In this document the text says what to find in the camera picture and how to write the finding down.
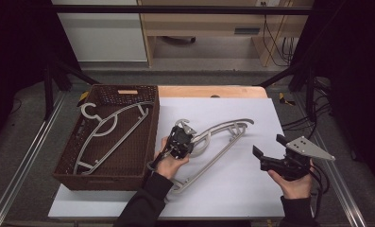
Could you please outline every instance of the black curtain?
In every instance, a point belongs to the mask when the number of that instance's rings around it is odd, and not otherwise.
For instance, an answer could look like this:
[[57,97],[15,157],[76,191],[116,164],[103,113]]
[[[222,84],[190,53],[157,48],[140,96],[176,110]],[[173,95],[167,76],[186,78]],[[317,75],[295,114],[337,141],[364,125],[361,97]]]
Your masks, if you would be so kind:
[[[50,0],[0,0],[0,130],[14,95],[43,81],[48,63],[60,60],[81,71],[57,13],[29,10],[33,4],[52,5]],[[66,73],[54,73],[60,88],[68,88]]]
[[[340,3],[336,3],[343,1],[321,2],[322,6],[316,7],[338,9],[335,6]],[[293,63],[303,57],[313,58],[305,66],[311,66],[316,77],[331,81],[332,109],[351,154],[366,162],[375,176],[375,0],[347,0],[342,6],[329,25],[332,15],[309,18]],[[315,52],[305,55],[325,26],[327,32],[315,43]],[[295,77],[302,80],[306,75]]]

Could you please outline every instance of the white cabinet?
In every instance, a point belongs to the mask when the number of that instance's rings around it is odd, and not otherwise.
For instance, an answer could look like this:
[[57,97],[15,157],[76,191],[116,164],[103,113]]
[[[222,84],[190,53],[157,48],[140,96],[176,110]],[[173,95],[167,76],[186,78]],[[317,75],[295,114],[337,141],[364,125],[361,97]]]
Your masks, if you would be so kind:
[[[137,5],[135,0],[52,0],[54,5]],[[138,13],[59,13],[80,62],[147,61]]]

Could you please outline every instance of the brown wicker basket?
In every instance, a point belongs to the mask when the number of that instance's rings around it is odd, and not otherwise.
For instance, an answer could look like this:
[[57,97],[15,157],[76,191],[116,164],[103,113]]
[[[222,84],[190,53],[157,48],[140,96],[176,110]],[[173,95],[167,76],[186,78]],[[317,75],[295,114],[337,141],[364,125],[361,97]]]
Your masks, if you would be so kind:
[[[159,97],[157,86],[140,85],[94,85],[86,98],[86,103],[96,107],[86,108],[89,115],[97,114],[102,119],[131,104],[152,101],[148,116],[131,133],[131,135],[102,163],[92,174],[74,174],[75,163],[80,150],[98,125],[98,120],[88,119],[80,114],[69,137],[67,145],[60,156],[53,173],[54,178],[70,190],[136,190],[141,187],[149,175],[146,163],[154,156],[155,139],[159,118]],[[101,137],[93,137],[85,148],[80,161],[94,165],[134,126],[141,116],[137,107],[118,114],[115,129]],[[113,119],[105,123],[97,132],[107,131]]]

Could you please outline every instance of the black sleeve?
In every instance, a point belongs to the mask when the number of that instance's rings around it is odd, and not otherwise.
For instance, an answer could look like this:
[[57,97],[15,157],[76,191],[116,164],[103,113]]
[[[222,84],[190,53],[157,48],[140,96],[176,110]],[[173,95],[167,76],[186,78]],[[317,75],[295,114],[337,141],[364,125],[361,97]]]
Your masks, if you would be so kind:
[[163,200],[172,186],[172,182],[154,172],[145,183],[144,189],[139,189],[130,199],[113,226],[154,226],[165,206]]
[[284,210],[284,218],[281,227],[316,227],[311,211],[311,198],[288,200],[281,197]]

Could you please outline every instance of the person's hand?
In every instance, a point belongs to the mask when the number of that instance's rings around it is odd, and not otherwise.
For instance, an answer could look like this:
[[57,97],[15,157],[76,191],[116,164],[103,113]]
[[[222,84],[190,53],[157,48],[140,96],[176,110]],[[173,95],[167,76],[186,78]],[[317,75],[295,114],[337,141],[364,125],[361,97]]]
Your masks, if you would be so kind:
[[[167,137],[163,137],[161,151],[166,145],[166,141]],[[159,153],[159,151],[155,152],[155,158],[158,156]],[[176,175],[176,172],[178,172],[179,168],[189,162],[189,156],[190,154],[188,154],[183,159],[175,159],[172,155],[168,155],[166,158],[164,158],[158,163],[157,173],[163,175],[163,177],[169,180],[172,179]]]
[[268,170],[267,173],[281,187],[285,199],[305,199],[311,196],[312,176],[310,174],[298,180],[288,182],[274,170]]

